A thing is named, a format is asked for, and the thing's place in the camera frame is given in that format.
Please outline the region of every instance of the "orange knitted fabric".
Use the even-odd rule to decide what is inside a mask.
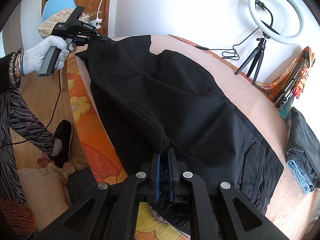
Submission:
[[[36,221],[27,205],[15,203],[0,197],[0,209],[17,235],[36,231]]]

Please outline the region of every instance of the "foot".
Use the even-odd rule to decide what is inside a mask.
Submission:
[[[67,120],[62,120],[54,133],[56,139],[60,139],[62,142],[62,149],[56,156],[48,157],[53,160],[54,164],[59,168],[63,168],[65,162],[70,160],[70,145],[73,137],[72,124]]]

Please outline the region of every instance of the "sock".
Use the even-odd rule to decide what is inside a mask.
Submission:
[[[62,141],[60,139],[55,139],[54,147],[51,156],[57,156],[62,149]]]

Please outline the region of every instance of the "ring light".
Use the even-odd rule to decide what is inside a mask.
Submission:
[[[260,20],[259,15],[256,11],[256,0],[249,0],[249,11],[250,11],[250,14],[251,14],[254,22],[256,23],[256,25],[270,38],[272,38],[273,40],[278,41],[280,43],[284,43],[284,44],[295,44],[298,42],[298,39],[300,38],[301,34],[303,33],[304,18],[303,18],[302,11],[299,8],[299,5],[294,0],[287,0],[287,1],[292,5],[292,7],[297,12],[298,17],[299,17],[299,21],[300,21],[299,31],[297,32],[297,34],[295,34],[293,36],[282,36],[282,35],[274,33],[272,30],[267,28],[264,25],[264,23]]]

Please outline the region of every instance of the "gloved hand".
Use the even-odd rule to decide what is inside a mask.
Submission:
[[[49,36],[43,41],[41,41],[35,47],[26,50],[22,55],[22,64],[20,65],[21,74],[27,75],[33,71],[39,72],[45,55],[47,54],[50,47],[55,46],[61,49],[58,56],[58,65],[56,65],[56,70],[62,69],[64,62],[69,56],[69,50],[67,49],[67,43],[60,37]]]

